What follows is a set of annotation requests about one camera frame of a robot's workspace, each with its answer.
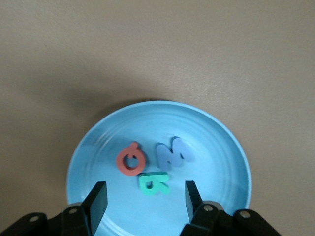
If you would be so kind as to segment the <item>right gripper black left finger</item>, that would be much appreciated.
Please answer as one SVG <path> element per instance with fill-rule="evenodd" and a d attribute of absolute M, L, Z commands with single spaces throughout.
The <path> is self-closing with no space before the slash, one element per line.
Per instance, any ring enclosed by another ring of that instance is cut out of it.
<path fill-rule="evenodd" d="M 106 182 L 95 184 L 81 203 L 69 205 L 53 218 L 45 213 L 24 215 L 0 234 L 2 236 L 93 236 L 108 206 Z"/>

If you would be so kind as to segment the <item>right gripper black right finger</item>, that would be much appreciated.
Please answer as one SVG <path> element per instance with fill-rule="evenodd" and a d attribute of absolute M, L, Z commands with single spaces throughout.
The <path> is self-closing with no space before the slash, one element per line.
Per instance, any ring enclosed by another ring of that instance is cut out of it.
<path fill-rule="evenodd" d="M 250 209 L 240 209 L 227 214 L 216 207 L 217 203 L 202 201 L 194 181 L 185 182 L 186 209 L 189 223 L 182 236 L 279 236 L 260 214 Z"/>

